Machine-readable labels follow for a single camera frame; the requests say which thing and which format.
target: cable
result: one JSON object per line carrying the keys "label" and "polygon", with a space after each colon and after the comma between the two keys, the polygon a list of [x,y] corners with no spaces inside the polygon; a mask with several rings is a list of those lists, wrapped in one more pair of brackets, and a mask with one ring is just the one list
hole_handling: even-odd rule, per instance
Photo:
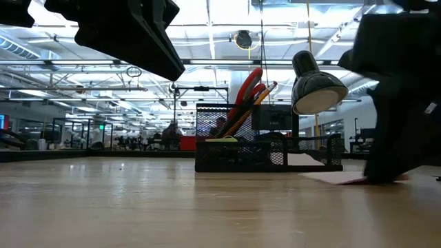
{"label": "cable", "polygon": [[[308,11],[308,43],[309,43],[309,52],[314,54],[312,52],[312,37],[311,37],[311,16],[309,14],[309,0],[306,2],[306,9]],[[316,117],[316,137],[318,135],[318,114],[315,114]]]}
{"label": "cable", "polygon": [[[268,67],[267,67],[267,54],[265,51],[265,37],[263,34],[263,0],[260,0],[259,3],[259,8],[260,8],[260,32],[261,32],[261,43],[262,46],[260,48],[260,68],[263,67],[263,61],[265,61],[265,74],[267,77],[267,87],[269,87],[269,80],[268,80]],[[271,104],[271,96],[268,95],[268,101],[269,104]]]}

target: scissors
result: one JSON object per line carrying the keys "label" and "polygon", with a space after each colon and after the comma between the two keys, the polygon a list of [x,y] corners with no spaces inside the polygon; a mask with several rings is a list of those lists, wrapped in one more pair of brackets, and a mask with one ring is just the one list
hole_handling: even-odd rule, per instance
{"label": "scissors", "polygon": [[[245,79],[245,82],[243,82],[239,89],[236,102],[234,103],[235,105],[241,105],[247,100],[254,99],[256,95],[260,95],[267,89],[265,84],[259,83],[262,79],[262,75],[262,68],[256,68],[251,74],[248,75],[247,79]],[[236,108],[231,109],[227,115],[228,119],[232,118],[236,111]]]}

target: black desk lamp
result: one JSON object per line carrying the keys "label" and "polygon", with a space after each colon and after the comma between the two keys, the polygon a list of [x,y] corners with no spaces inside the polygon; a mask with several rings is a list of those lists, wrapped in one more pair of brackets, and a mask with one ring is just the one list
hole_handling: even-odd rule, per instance
{"label": "black desk lamp", "polygon": [[317,114],[341,102],[348,94],[346,86],[334,75],[321,72],[312,53],[300,51],[292,59],[296,81],[291,106],[296,114]]}

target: table surface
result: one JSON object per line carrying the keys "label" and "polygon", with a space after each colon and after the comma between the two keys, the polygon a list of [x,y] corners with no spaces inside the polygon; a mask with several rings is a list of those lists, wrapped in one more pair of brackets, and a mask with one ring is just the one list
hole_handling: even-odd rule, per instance
{"label": "table surface", "polygon": [[[346,169],[361,169],[356,161]],[[0,164],[2,248],[441,247],[441,185],[195,174],[190,158]]]}

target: black object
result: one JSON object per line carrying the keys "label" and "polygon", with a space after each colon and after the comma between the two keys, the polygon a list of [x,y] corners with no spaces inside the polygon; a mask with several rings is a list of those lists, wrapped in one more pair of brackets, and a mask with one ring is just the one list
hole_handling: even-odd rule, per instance
{"label": "black object", "polygon": [[236,37],[236,44],[242,49],[249,49],[253,43],[247,30],[239,30]]}
{"label": "black object", "polygon": [[224,135],[228,132],[228,130],[230,130],[240,120],[240,118],[242,118],[242,116],[245,113],[247,113],[250,110],[254,111],[257,108],[257,106],[254,105],[254,101],[256,101],[256,99],[251,97],[247,99],[242,105],[238,105],[238,108],[234,113],[233,117],[231,117],[229,120],[227,119],[226,124],[220,130],[220,132],[217,133],[216,138],[224,137]]}
{"label": "black object", "polygon": [[366,14],[353,49],[343,54],[338,65],[377,81],[418,80],[440,63],[435,51],[438,36],[435,14]]}
{"label": "black object", "polygon": [[255,130],[290,130],[290,105],[258,105],[253,112],[252,127]]}
{"label": "black object", "polygon": [[[166,27],[179,8],[172,0],[47,0],[45,7],[77,21],[75,41],[175,81],[185,68]],[[115,32],[114,23],[123,26]]]}
{"label": "black object", "polygon": [[[4,135],[9,135],[13,138],[16,138],[18,141],[11,140],[9,138],[5,138]],[[5,143],[6,145],[10,145],[13,147],[18,147],[20,150],[38,150],[39,144],[38,141],[34,139],[27,139],[20,134],[16,134],[9,130],[0,129],[0,142]]]}
{"label": "black object", "polygon": [[298,52],[292,59],[292,65],[296,72],[291,96],[294,113],[317,114],[346,97],[346,86],[334,75],[321,72],[312,53]]}
{"label": "black object", "polygon": [[29,15],[31,0],[0,0],[0,23],[31,28],[35,20]]}
{"label": "black object", "polygon": [[[285,138],[281,133],[259,135],[252,128],[252,112],[234,138],[238,142],[210,142],[210,130],[218,118],[242,105],[196,105],[197,172],[330,172],[342,170],[340,135]],[[288,153],[306,153],[325,166],[289,166]]]}
{"label": "black object", "polygon": [[90,144],[89,149],[92,150],[102,150],[104,149],[104,144],[101,141],[96,141]]}
{"label": "black object", "polygon": [[428,14],[365,15],[339,65],[378,80],[368,90],[377,110],[364,175],[391,183],[441,149],[440,9]]}
{"label": "black object", "polygon": [[[17,141],[11,141],[8,138],[5,138],[4,135],[9,135],[11,137],[16,138]],[[18,147],[20,150],[24,150],[26,147],[26,139],[19,134],[16,134],[9,130],[0,129],[0,142],[5,143],[6,145],[10,145],[13,147]]]}

